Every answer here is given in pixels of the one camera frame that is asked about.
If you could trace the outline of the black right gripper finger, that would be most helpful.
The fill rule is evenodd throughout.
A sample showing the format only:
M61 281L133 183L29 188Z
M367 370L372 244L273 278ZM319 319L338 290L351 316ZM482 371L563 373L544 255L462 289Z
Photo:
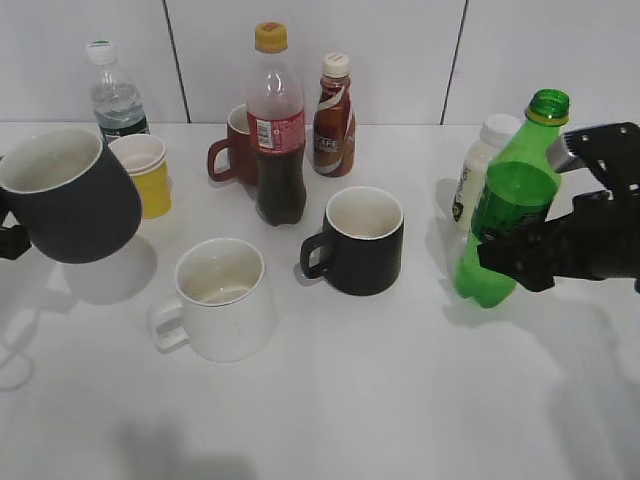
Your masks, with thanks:
M587 169L612 193L639 192L639 125L610 123L562 133L546 150L556 173Z
M552 288L557 277L639 279L639 195L602 190L577 195L573 211L522 227L477 248L482 267L525 289Z

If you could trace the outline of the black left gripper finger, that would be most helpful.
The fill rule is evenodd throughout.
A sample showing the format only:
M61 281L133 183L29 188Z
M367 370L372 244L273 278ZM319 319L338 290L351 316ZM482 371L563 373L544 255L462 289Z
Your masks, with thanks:
M12 215L16 221L12 226L5 224ZM27 226L28 215L23 202L6 188L1 188L1 258L16 260L30 249L30 234Z

